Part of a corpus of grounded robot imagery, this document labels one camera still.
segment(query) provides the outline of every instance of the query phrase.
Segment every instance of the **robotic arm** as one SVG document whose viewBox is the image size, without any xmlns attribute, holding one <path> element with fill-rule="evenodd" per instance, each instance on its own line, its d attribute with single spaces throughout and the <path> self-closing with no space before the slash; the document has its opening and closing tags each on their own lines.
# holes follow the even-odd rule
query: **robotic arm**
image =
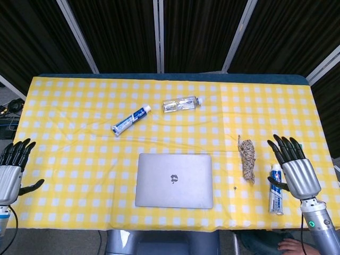
<svg viewBox="0 0 340 255">
<path fill-rule="evenodd" d="M 283 169 L 287 183 L 279 183 L 272 177 L 268 177 L 268 180 L 300 199 L 303 217 L 321 255 L 340 255 L 340 239 L 327 212 L 326 203 L 316 199 L 321 186 L 310 161 L 305 158 L 294 138 L 288 140 L 275 134 L 274 138 L 280 149 L 270 140 L 268 144 Z"/>
<path fill-rule="evenodd" d="M 0 247 L 11 215 L 9 206 L 16 201 L 18 196 L 34 191 L 44 183 L 41 179 L 32 186 L 21 188 L 22 173 L 28 156 L 36 145 L 35 142 L 31 144 L 29 142 L 30 139 L 15 145 L 11 143 L 0 156 Z"/>
</svg>

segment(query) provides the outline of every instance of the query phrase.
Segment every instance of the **gingham fabric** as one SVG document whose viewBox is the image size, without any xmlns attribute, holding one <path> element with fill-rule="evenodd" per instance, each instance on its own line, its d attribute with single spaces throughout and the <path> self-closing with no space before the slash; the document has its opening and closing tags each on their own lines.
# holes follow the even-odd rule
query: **gingham fabric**
<svg viewBox="0 0 340 255">
<path fill-rule="evenodd" d="M 192 95 L 204 99 L 201 107 L 163 113 L 164 99 Z M 144 105 L 152 108 L 148 116 L 115 137 L 110 126 Z M 298 228 L 300 202 L 287 192 L 284 215 L 268 212 L 267 176 L 276 159 L 267 139 L 274 133 L 303 144 L 322 187 L 318 198 L 339 227 L 340 189 L 308 86 L 34 78 L 15 140 L 37 142 L 23 185 L 40 178 L 45 183 L 13 207 L 25 228 Z M 255 147 L 254 185 L 242 177 L 238 134 Z M 141 152 L 209 153 L 214 208 L 136 207 Z"/>
</svg>

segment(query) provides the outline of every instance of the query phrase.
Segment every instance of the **bottle cap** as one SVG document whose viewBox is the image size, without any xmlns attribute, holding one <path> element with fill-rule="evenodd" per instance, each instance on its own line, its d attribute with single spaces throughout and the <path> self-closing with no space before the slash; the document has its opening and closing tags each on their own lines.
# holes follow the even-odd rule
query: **bottle cap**
<svg viewBox="0 0 340 255">
<path fill-rule="evenodd" d="M 144 110 L 148 113 L 149 111 L 151 111 L 151 107 L 149 105 L 143 107 Z"/>
<path fill-rule="evenodd" d="M 281 171 L 281 166 L 280 164 L 274 164 L 273 166 L 271 166 L 271 170 L 273 171 Z"/>
</svg>

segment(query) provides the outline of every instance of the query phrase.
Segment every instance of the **black curtain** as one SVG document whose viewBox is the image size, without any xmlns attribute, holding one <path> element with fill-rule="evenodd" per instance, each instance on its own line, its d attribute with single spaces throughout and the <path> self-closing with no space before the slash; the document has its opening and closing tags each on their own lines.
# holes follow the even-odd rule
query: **black curtain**
<svg viewBox="0 0 340 255">
<path fill-rule="evenodd" d="M 155 73 L 152 0 L 69 0 L 100 73 Z"/>
<path fill-rule="evenodd" d="M 228 72 L 306 77 L 339 44 L 339 1 L 258 0 Z"/>
<path fill-rule="evenodd" d="M 340 63 L 312 86 L 330 155 L 340 157 Z"/>
<path fill-rule="evenodd" d="M 27 94 L 41 73 L 89 73 L 55 1 L 1 1 L 0 74 Z"/>
<path fill-rule="evenodd" d="M 220 71 L 247 0 L 164 0 L 165 72 Z"/>
</svg>

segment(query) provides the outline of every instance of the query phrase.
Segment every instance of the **silver laptop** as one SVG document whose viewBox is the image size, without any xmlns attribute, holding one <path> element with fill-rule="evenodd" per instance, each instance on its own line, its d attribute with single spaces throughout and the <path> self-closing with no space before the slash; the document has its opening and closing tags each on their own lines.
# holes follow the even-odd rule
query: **silver laptop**
<svg viewBox="0 0 340 255">
<path fill-rule="evenodd" d="M 209 155 L 140 154 L 136 206 L 212 208 Z"/>
</svg>

